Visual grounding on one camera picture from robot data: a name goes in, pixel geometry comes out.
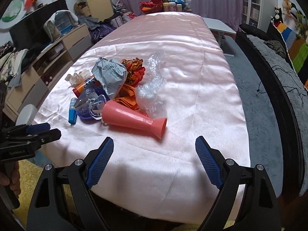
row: blue carpet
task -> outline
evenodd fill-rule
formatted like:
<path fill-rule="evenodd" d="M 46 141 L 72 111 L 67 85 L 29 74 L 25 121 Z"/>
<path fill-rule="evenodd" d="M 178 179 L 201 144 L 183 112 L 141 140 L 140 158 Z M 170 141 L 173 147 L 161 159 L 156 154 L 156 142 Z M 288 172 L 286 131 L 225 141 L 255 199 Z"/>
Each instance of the blue carpet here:
<path fill-rule="evenodd" d="M 280 132 L 272 104 L 267 93 L 257 92 L 260 78 L 235 41 L 226 36 L 222 49 L 234 55 L 226 56 L 226 60 L 243 102 L 251 167 L 258 163 L 264 165 L 278 197 L 282 191 L 283 156 Z M 265 92 L 262 84 L 260 91 Z"/>

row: gray drawer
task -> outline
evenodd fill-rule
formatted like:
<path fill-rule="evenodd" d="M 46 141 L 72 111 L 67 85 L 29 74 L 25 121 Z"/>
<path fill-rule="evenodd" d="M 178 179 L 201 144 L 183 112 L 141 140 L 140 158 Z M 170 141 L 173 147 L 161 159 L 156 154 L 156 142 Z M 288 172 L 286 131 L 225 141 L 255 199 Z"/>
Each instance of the gray drawer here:
<path fill-rule="evenodd" d="M 28 104 L 32 104 L 35 107 L 39 104 L 45 93 L 48 91 L 47 86 L 39 79 L 36 84 L 30 89 L 29 93 L 25 96 L 24 101 L 22 102 L 20 108 L 18 109 L 18 113 Z"/>
<path fill-rule="evenodd" d="M 70 54 L 72 60 L 74 61 L 78 56 L 80 56 L 83 52 L 85 52 L 89 47 L 91 47 L 92 41 L 90 36 L 83 37 L 80 41 L 75 43 L 73 47 L 68 49 L 68 53 Z"/>

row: white side table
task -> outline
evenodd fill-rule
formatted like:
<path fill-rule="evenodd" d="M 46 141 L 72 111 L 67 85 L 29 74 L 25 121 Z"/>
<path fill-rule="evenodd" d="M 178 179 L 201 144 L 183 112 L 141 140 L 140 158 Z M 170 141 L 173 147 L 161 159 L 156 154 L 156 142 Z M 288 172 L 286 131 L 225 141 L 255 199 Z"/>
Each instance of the white side table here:
<path fill-rule="evenodd" d="M 219 21 L 217 19 L 212 19 L 212 18 L 202 18 L 205 22 L 205 24 L 208 26 L 208 28 L 210 30 L 215 30 L 218 31 L 218 44 L 221 47 L 221 40 L 222 37 L 224 36 L 224 33 L 228 33 L 231 35 L 236 35 L 236 32 L 230 28 L 227 24 L 223 23 L 222 21 Z"/>

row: blue gripper pad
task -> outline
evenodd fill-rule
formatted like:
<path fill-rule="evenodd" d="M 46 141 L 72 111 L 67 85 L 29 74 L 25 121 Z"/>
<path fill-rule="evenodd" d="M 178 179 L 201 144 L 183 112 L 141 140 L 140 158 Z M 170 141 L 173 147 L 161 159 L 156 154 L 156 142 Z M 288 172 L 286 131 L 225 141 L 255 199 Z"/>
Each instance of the blue gripper pad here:
<path fill-rule="evenodd" d="M 221 180 L 221 171 L 214 157 L 210 153 L 207 144 L 200 137 L 196 139 L 196 152 L 205 169 L 210 182 L 218 189 L 221 189 L 224 183 Z"/>
<path fill-rule="evenodd" d="M 36 135 L 49 130 L 50 130 L 50 125 L 48 123 L 42 123 L 42 124 L 30 125 L 29 127 L 26 128 L 26 133 L 28 135 Z"/>
<path fill-rule="evenodd" d="M 110 138 L 88 168 L 86 186 L 91 189 L 98 184 L 113 153 L 113 140 Z"/>

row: white bookcase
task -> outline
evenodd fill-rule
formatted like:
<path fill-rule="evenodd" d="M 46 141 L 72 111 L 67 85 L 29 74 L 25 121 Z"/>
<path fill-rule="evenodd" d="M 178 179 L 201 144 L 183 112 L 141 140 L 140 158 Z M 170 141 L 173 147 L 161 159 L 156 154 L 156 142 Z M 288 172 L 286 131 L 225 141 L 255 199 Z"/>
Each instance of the white bookcase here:
<path fill-rule="evenodd" d="M 242 22 L 267 31 L 277 0 L 244 0 Z"/>

